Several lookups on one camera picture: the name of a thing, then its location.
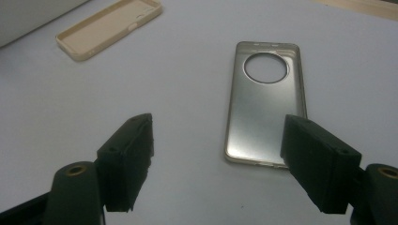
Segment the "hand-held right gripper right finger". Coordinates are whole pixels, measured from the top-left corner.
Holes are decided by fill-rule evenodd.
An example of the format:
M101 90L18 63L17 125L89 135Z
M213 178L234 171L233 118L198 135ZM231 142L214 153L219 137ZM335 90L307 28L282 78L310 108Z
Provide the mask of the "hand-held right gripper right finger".
M321 212L346 211L361 153L317 123L288 114L281 158Z

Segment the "white table mat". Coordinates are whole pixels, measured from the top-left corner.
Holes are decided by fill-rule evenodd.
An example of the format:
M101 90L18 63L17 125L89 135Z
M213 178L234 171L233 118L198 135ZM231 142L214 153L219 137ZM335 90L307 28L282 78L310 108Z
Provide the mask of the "white table mat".
M223 152L235 48L299 46L309 117L398 167L398 22L313 0L161 0L162 14L76 62L56 35L114 0L91 0L0 48L0 212L47 192L54 173L151 113L155 154L134 209L107 225L346 225L289 172Z

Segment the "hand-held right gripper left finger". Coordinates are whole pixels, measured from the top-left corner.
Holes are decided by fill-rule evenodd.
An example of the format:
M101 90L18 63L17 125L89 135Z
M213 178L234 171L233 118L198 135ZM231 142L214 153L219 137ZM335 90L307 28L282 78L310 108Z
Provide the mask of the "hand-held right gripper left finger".
M133 210L154 156L151 113L128 119L97 151L101 198L108 212Z

